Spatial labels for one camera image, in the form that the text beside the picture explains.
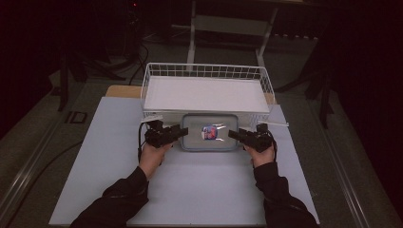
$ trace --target table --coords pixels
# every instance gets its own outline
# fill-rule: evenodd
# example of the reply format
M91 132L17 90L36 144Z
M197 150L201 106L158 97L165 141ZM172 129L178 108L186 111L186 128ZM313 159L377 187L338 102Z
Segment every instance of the table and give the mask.
M131 96L139 91L116 85L100 101L49 224L70 225L110 184L138 165L137 130L143 113L140 100ZM271 119L285 122L278 104ZM278 142L279 173L318 222L288 128L270 129ZM249 161L241 147L230 152L186 152L176 142L150 182L150 202L127 225L265 225L263 195L255 187Z

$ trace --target white tray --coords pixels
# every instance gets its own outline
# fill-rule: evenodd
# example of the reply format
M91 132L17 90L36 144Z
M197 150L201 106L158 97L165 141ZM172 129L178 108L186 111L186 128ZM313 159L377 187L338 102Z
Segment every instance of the white tray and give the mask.
M144 111L268 114L259 80L150 76Z

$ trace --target floor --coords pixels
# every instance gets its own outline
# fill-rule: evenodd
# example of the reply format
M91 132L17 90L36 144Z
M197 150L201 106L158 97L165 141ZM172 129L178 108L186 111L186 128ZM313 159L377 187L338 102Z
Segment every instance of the floor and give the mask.
M187 35L183 32L177 36L178 42L169 44L160 43L153 35L148 36L144 40L147 62L185 63L188 46L180 38ZM257 64L251 48L213 47L203 40L197 44L195 63ZM315 44L315 40L303 38L270 39L264 61L273 87L296 79ZM146 50L142 47L142 56L145 55ZM10 220L8 227L49 227L48 221L100 99L109 86L127 84L137 67L116 72L126 78L123 82L108 80L91 69L85 84L76 83L70 77L70 97L64 111L57 111L59 97L49 94L3 138L0 142L2 225L6 224L4 220ZM58 76L59 72L49 76L56 86ZM141 79L140 70L134 84ZM318 120L319 100L306 100L303 94L306 87L307 84L299 85L277 93L276 97L290 124L320 226L403 227L338 102L337 94L331 93L330 106L334 113L328 115L329 128L324 129ZM70 112L86 113L86 120L72 122ZM14 181L17 176L26 177L26 181ZM25 190L19 191L14 200L7 201L13 184L14 187L20 184L19 189Z

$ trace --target black sleeve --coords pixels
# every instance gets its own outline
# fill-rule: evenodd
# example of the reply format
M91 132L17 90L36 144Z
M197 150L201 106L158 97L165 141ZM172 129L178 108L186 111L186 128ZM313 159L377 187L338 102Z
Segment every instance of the black sleeve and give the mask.
M267 227L318 227L305 204L290 195L288 180L278 176L276 162L254 169L257 188L264 194Z
M126 222L148 202L147 188L145 173L137 167L127 179L108 187L70 227L126 227Z

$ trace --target hand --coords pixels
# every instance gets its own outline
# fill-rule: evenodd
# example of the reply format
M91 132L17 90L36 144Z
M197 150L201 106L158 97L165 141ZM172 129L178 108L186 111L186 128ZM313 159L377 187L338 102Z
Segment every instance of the hand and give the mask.
M140 157L139 167L145 173L147 180L149 181L163 162L165 152L172 147L172 143L166 144L160 148L155 148L154 146L146 143L143 146L142 156Z
M275 160L275 147L273 145L261 153L247 145L245 145L244 148L251 155L252 163L255 168Z

